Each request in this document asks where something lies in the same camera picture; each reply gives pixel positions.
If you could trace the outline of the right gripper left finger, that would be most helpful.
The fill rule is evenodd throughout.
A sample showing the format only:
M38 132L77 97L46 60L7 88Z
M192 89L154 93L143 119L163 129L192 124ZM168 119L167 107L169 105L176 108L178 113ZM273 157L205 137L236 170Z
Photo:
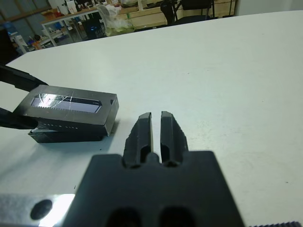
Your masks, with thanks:
M146 162L147 156L153 152L152 114L141 114L125 141L123 165L139 167Z

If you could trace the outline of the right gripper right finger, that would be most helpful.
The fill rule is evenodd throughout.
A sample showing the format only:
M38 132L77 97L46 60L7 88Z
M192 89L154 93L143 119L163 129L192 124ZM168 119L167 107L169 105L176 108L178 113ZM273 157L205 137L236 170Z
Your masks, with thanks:
M161 112L160 152L163 165L180 165L188 152L187 139L174 115Z

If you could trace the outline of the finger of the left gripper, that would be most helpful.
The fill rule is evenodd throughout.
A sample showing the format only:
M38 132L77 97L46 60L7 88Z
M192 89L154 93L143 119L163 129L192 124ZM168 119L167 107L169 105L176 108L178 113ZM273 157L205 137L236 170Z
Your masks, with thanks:
M38 126L38 110L28 110L20 112L10 112L6 109L0 109L0 126L18 130L35 129Z
M0 80L24 91L31 91L39 85L48 85L27 72L6 65L0 66Z

